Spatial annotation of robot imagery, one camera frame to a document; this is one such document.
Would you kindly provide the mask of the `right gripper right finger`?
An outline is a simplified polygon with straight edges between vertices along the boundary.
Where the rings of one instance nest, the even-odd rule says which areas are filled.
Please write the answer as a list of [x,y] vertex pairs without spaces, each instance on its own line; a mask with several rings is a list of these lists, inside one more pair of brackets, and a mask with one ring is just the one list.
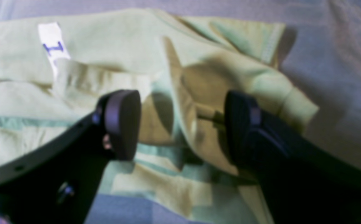
[[276,224],[361,224],[361,170],[318,148],[246,93],[224,105],[231,162],[252,172]]

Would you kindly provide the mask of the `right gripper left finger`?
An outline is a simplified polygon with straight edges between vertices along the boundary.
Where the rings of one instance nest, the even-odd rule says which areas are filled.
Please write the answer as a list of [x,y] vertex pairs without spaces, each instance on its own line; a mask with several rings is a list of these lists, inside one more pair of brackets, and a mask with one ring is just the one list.
[[0,166],[0,218],[84,223],[109,161],[134,159],[140,120],[139,91],[114,91],[55,139]]

